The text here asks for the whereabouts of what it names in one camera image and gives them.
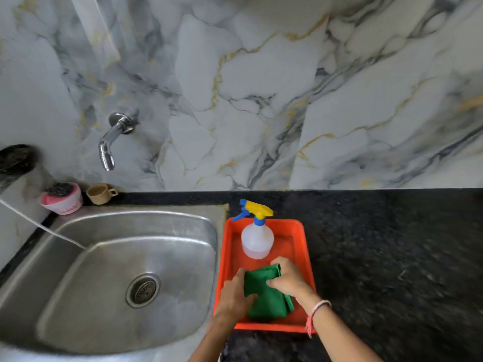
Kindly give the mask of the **stainless steel sink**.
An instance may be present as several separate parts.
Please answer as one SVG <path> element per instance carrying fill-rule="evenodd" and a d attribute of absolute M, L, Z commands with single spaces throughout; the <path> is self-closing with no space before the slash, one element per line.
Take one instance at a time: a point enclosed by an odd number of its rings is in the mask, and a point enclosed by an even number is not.
<path fill-rule="evenodd" d="M 0 286 L 0 362 L 186 362 L 214 310 L 226 205 L 86 206 Z M 154 273 L 154 301 L 125 301 Z"/>

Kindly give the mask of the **green cleaning cloth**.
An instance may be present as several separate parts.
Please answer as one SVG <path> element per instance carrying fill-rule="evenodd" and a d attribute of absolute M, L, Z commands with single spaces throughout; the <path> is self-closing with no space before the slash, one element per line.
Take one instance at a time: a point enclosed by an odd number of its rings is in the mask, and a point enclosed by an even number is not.
<path fill-rule="evenodd" d="M 270 287 L 268 280 L 281 276 L 279 264 L 269 265 L 245 273 L 244 292 L 248 297 L 257 295 L 247 317 L 256 322 L 269 322 L 278 318 L 285 318 L 295 310 L 291 296 Z"/>

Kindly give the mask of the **pink white tub with scrubber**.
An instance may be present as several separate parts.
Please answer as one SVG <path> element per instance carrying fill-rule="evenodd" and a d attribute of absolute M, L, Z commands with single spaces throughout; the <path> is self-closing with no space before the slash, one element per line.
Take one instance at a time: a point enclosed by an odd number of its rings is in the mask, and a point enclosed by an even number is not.
<path fill-rule="evenodd" d="M 69 215 L 84 204 L 80 186 L 74 182 L 58 182 L 48 187 L 38 198 L 39 204 L 58 215 Z"/>

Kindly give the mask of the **beige small cup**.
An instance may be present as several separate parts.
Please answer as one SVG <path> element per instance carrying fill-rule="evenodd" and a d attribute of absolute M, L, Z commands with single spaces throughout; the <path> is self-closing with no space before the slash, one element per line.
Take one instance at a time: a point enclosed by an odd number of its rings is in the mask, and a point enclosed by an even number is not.
<path fill-rule="evenodd" d="M 106 183 L 96 183 L 87 189 L 86 194 L 94 205 L 100 206 L 110 202 L 119 193 Z"/>

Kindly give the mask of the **person's left forearm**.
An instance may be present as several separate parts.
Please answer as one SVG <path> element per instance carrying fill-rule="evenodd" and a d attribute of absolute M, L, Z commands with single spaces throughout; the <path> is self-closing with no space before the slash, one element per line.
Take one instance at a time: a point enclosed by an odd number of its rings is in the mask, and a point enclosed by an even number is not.
<path fill-rule="evenodd" d="M 187 362 L 219 362 L 225 342 L 236 324 L 237 321 L 227 315 L 214 316 Z"/>

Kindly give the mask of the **chrome wall tap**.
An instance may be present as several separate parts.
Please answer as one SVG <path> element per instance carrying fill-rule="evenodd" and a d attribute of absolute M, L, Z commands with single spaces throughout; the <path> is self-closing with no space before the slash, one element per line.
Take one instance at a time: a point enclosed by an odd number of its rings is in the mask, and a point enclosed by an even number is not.
<path fill-rule="evenodd" d="M 128 115 L 118 112 L 110 114 L 108 122 L 111 128 L 101 137 L 98 149 L 102 167 L 105 171 L 112 171 L 115 169 L 115 162 L 111 146 L 120 135 L 132 133 L 135 130 L 136 122 Z"/>

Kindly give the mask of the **orange plastic tray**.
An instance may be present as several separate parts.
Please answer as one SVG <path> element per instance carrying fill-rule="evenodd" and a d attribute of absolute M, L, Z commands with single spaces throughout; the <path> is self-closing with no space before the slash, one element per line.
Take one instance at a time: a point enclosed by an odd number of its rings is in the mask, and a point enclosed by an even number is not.
<path fill-rule="evenodd" d="M 295 263 L 305 281 L 316 290 L 311 268 L 311 261 L 305 237 L 303 224 L 295 219 L 268 219 L 266 225 L 274 233 L 274 244 L 267 257 L 262 260 L 249 258 L 243 252 L 241 233 L 244 228 L 252 224 L 252 218 L 233 221 L 229 218 L 225 222 L 219 275 L 216 287 L 214 307 L 217 308 L 221 289 L 226 280 L 232 280 L 239 268 L 249 271 L 269 266 L 270 262 L 279 257 L 285 257 Z M 249 318 L 240 320 L 235 326 L 237 330 L 270 331 L 283 333 L 305 333 L 307 314 L 302 306 L 293 298 L 294 310 L 285 318 L 268 322 L 256 322 Z"/>

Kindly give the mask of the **sink drain strainer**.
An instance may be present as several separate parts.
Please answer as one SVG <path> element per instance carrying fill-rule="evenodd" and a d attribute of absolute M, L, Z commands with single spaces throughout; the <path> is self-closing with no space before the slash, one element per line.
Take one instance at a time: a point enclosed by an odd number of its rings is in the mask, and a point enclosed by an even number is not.
<path fill-rule="evenodd" d="M 126 290 L 125 301 L 138 309 L 151 304 L 160 291 L 160 278 L 154 273 L 143 273 L 132 280 Z"/>

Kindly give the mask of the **pink thread wristband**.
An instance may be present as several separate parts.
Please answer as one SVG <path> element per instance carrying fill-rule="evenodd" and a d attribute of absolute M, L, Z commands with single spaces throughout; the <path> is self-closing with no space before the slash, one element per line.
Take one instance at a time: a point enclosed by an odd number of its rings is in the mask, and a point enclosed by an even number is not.
<path fill-rule="evenodd" d="M 323 306 L 329 306 L 330 308 L 332 308 L 331 302 L 329 300 L 323 299 L 313 306 L 311 312 L 308 314 L 308 317 L 306 319 L 305 331 L 310 339 L 312 339 L 312 335 L 315 333 L 313 318 L 315 316 L 315 313 Z"/>

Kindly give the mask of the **black round object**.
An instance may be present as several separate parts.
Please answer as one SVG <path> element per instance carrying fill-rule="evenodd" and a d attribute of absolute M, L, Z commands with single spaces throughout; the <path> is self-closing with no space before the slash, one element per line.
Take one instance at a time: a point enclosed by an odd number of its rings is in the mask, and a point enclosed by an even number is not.
<path fill-rule="evenodd" d="M 32 171 L 39 161 L 36 147 L 16 144 L 0 150 L 0 174 L 6 176 L 23 176 Z"/>

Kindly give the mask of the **person's right forearm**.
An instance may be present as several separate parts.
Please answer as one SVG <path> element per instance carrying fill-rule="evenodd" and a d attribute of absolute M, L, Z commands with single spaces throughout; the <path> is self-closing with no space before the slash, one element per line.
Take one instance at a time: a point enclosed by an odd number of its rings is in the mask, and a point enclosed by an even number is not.
<path fill-rule="evenodd" d="M 313 306 L 321 300 L 323 299 L 315 293 L 297 301 L 308 315 Z M 323 306 L 315 313 L 313 323 L 314 334 L 320 338 L 332 362 L 383 362 L 329 306 Z"/>

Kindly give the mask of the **white spray bottle yellow nozzle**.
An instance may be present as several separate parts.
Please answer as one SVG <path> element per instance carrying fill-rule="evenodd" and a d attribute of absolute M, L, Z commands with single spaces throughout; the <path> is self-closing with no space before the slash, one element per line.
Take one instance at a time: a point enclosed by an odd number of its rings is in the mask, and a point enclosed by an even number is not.
<path fill-rule="evenodd" d="M 232 219 L 239 221 L 253 215 L 253 222 L 244 227 L 241 233 L 241 244 L 246 256 L 254 260 L 266 258 L 274 244 L 274 233 L 266 225 L 266 218 L 272 217 L 271 208 L 246 199 L 239 201 L 241 213 Z"/>

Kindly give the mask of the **person's right hand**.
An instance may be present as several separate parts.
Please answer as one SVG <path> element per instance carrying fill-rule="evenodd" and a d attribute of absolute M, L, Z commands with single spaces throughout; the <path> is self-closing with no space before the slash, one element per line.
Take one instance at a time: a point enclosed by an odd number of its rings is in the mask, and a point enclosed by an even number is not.
<path fill-rule="evenodd" d="M 288 289 L 279 290 L 301 301 L 304 296 L 315 294 L 312 287 L 305 281 L 299 267 L 286 257 L 277 257 L 270 263 L 271 265 L 278 265 L 281 270 L 281 275 L 276 278 L 287 279 Z"/>

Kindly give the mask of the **person's left hand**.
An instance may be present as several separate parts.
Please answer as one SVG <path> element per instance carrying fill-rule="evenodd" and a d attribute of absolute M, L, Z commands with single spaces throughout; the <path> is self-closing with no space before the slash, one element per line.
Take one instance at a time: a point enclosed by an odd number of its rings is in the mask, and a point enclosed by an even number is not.
<path fill-rule="evenodd" d="M 245 295 L 245 268 L 239 268 L 232 280 L 224 282 L 214 316 L 227 315 L 237 321 L 243 319 L 248 311 L 243 310 L 242 295 Z"/>

